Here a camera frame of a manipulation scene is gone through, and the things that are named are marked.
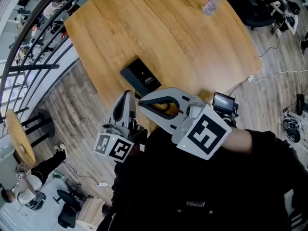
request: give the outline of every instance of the sneaker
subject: sneaker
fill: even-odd
[[[305,47],[303,47],[303,43],[302,43],[302,41],[300,40],[299,41],[299,44],[300,44],[300,51],[302,52],[302,54],[304,55],[305,54]]]
[[[60,144],[60,151],[65,152],[65,157],[67,158],[68,153],[67,153],[67,148],[66,148],[65,144],[63,144],[63,143]]]
[[[60,151],[60,148],[56,144],[53,146],[53,148],[56,151],[56,153]]]

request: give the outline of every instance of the person in black shirt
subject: person in black shirt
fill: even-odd
[[[271,132],[232,128],[206,161],[158,128],[145,152],[135,145],[115,174],[112,207],[97,231],[289,231],[291,189],[293,208],[308,217],[308,173]]]

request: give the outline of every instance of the white t-shirt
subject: white t-shirt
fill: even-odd
[[[29,174],[26,179],[36,191],[42,186],[42,182],[40,179],[34,175]],[[35,195],[27,188],[27,183],[25,179],[22,179],[20,182],[16,184],[13,189],[15,193],[16,199],[21,204],[28,204],[32,199],[35,198]]]

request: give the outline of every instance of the wooden floor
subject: wooden floor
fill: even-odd
[[[278,49],[271,49],[262,57],[264,67],[255,75],[255,80],[272,76],[280,71],[308,69],[308,50],[303,56],[299,48],[299,40],[304,38],[308,30],[308,12],[303,6],[301,8],[296,35],[292,36],[290,32],[282,35]],[[247,30],[260,55],[268,47],[276,47],[278,44],[276,37],[271,39],[270,26],[257,28],[255,31],[250,31],[249,28]],[[284,73],[260,82],[247,81],[232,94],[239,104],[238,127],[260,131],[270,130],[279,138],[286,139],[282,130],[282,110],[295,103],[297,93],[308,94],[307,85],[308,72]],[[80,62],[54,85],[39,108],[50,112],[56,125],[56,135],[34,148],[38,162],[52,156],[53,145],[63,141],[69,152],[66,162],[80,175],[92,176],[100,182],[113,183],[115,163],[98,157],[92,152],[96,134],[100,130],[106,111]],[[304,131],[301,134],[308,140]],[[32,139],[38,136],[38,133],[34,133]],[[302,145],[308,148],[306,142],[302,141]],[[299,145],[296,145],[295,149],[301,161],[307,165],[308,153]],[[111,187],[100,188],[89,178],[77,177],[64,164],[59,167],[59,170],[69,179],[80,182],[85,193],[110,202]]]

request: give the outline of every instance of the white cable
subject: white cable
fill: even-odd
[[[269,79],[269,78],[273,78],[273,77],[277,76],[278,74],[290,73],[290,72],[293,72],[293,73],[302,73],[302,72],[308,72],[308,70],[302,70],[302,71],[286,70],[286,71],[283,71],[283,72],[276,73],[276,74],[273,75],[273,76],[268,76],[268,77],[266,77],[266,78],[264,78],[264,79],[258,79],[258,80],[252,79],[252,81],[253,81],[253,82],[258,82],[258,81],[266,80],[266,79]]]

